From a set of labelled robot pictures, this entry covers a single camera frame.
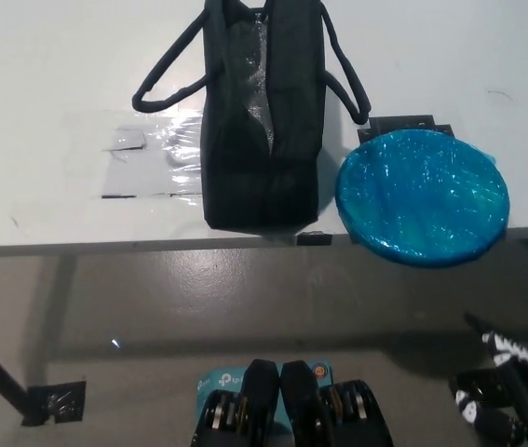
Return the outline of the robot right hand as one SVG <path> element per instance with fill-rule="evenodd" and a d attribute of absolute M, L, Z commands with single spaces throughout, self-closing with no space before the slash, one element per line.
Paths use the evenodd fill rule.
<path fill-rule="evenodd" d="M 528 439 L 528 387 L 521 376 L 528 368 L 528 350 L 481 318 L 466 313 L 465 321 L 481 337 L 494 367 L 450 381 L 458 411 L 486 439 L 519 446 Z"/>

